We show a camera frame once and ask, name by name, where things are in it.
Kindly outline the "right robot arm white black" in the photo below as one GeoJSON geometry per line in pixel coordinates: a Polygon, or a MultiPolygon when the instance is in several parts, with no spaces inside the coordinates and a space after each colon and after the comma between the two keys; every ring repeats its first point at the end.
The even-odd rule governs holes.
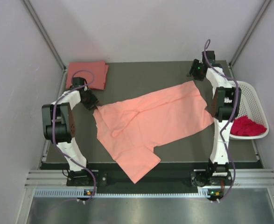
{"type": "Polygon", "coordinates": [[[207,170],[193,172],[192,183],[203,186],[230,185],[232,175],[229,171],[229,140],[233,122],[238,115],[241,89],[237,82],[223,74],[220,64],[216,63],[214,51],[204,50],[202,61],[195,59],[189,76],[203,81],[205,78],[212,85],[211,116],[214,119],[214,142],[207,170]]]}

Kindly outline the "salmon pink t shirt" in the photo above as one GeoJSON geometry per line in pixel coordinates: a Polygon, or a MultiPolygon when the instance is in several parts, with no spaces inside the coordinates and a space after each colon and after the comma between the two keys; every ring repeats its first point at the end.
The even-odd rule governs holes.
{"type": "Polygon", "coordinates": [[[137,98],[99,106],[97,139],[133,183],[161,159],[154,148],[194,135],[213,117],[193,81],[137,98]]]}

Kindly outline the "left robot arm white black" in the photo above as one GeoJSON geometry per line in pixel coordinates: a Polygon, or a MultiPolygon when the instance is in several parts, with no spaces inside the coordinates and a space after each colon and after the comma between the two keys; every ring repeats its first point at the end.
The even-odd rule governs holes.
{"type": "Polygon", "coordinates": [[[76,127],[72,110],[78,104],[91,110],[97,103],[98,99],[89,88],[86,79],[75,77],[72,79],[70,89],[57,101],[42,106],[43,135],[67,160],[69,186],[96,184],[95,175],[88,169],[88,161],[81,153],[75,139],[76,127]]]}

